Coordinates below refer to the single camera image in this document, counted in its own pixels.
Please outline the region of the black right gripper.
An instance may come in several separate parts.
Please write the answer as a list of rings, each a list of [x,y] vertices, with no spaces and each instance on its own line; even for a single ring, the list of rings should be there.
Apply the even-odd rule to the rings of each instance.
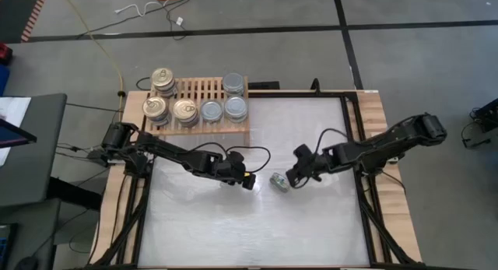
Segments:
[[[311,152],[304,144],[298,146],[293,155],[296,157],[296,163],[286,171],[286,177],[292,188],[299,187],[303,179],[316,178],[320,174],[331,172],[327,157]]]

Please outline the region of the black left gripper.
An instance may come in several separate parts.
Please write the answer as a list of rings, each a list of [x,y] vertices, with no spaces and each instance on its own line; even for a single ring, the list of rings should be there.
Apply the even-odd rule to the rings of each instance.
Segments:
[[[241,153],[230,151],[224,160],[218,161],[214,166],[213,179],[232,186],[240,184],[242,188],[252,190],[256,175],[246,170]]]

